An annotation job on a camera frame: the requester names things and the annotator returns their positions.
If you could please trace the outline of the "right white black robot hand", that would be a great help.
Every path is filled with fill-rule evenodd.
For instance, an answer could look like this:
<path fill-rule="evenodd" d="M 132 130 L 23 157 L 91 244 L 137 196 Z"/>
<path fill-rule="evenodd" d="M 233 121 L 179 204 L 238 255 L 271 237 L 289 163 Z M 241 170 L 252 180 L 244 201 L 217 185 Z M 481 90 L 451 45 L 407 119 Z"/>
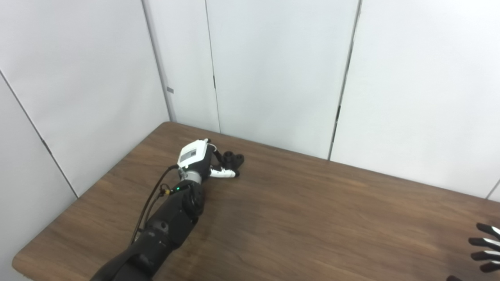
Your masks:
<path fill-rule="evenodd" d="M 485 248 L 470 254 L 470 258 L 475 261 L 485 261 L 480 266 L 482 273 L 492 273 L 500 270 L 500 230 L 498 227 L 476 223 L 476 228 L 490 236 L 490 238 L 469 238 L 468 243 L 474 247 Z"/>

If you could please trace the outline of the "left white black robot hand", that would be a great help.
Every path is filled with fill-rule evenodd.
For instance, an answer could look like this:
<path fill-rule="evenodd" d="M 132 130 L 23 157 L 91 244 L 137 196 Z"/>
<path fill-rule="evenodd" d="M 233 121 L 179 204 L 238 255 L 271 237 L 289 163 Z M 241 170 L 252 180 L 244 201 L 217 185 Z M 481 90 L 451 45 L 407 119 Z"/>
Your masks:
<path fill-rule="evenodd" d="M 245 157 L 232 151 L 221 153 L 210 139 L 197 139 L 184 146 L 177 160 L 180 180 L 201 184 L 208 178 L 236 178 Z"/>

